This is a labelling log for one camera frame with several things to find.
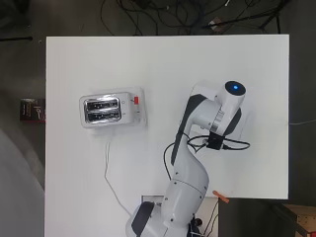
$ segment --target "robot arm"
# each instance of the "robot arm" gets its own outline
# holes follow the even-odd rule
[[[128,237],[185,237],[208,189],[208,174],[188,148],[193,124],[211,133],[226,135],[237,125],[246,90],[238,82],[227,82],[212,101],[191,96],[180,124],[171,163],[174,174],[162,205],[144,202],[126,224]]]

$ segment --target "black connector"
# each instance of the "black connector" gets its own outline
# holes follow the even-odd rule
[[[214,149],[214,150],[220,150],[221,145],[223,144],[224,138],[225,138],[224,136],[220,136],[213,132],[210,132],[206,147]]]

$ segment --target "white table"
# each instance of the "white table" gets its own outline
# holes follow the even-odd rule
[[[148,127],[117,134],[109,179],[133,211],[168,185],[162,153],[174,141],[195,83],[237,80],[252,105],[244,152],[198,159],[217,190],[235,198],[287,198],[288,36],[48,38],[45,236],[124,236],[127,216],[104,180],[106,135],[83,128],[79,98],[140,86]]]

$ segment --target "gray floor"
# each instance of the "gray floor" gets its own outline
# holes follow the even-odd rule
[[[163,6],[168,0],[156,1]],[[209,9],[224,2],[210,0]],[[244,16],[260,13],[275,6],[278,0],[262,0],[256,7],[249,9]],[[0,42],[0,96],[1,106],[10,115],[10,124],[18,126],[23,136],[35,149],[44,165],[44,125],[23,124],[19,122],[19,102],[21,98],[45,97],[45,38],[48,36],[109,36],[100,21],[100,6],[102,0],[33,0],[29,11],[30,28],[17,28],[7,33],[0,32],[0,38],[33,36],[33,41]],[[229,7],[211,14],[204,23],[213,17],[223,20],[235,19],[245,8],[244,0],[231,0]],[[315,41],[316,18],[314,0],[292,0],[281,13],[282,32],[290,34],[290,121],[316,119],[313,110],[316,99],[316,67]],[[109,28],[117,36],[132,36],[135,27],[127,15],[118,7],[116,1],[107,0],[104,7],[104,19]],[[144,15],[139,15],[139,27],[146,36],[154,36],[154,24]],[[174,18],[163,16],[170,25]],[[259,25],[263,20],[236,24],[225,34],[262,34],[261,31],[249,28],[249,25]],[[209,35],[210,31],[193,30],[196,35]],[[269,34],[277,32],[276,22],[267,26]],[[177,29],[171,29],[159,24],[159,35],[177,35]],[[292,126],[290,128],[289,148],[289,201],[297,204],[316,205],[316,123]],[[231,220],[238,223],[242,201],[233,201],[230,207],[222,207],[229,213]],[[223,236],[237,236],[222,231]]]

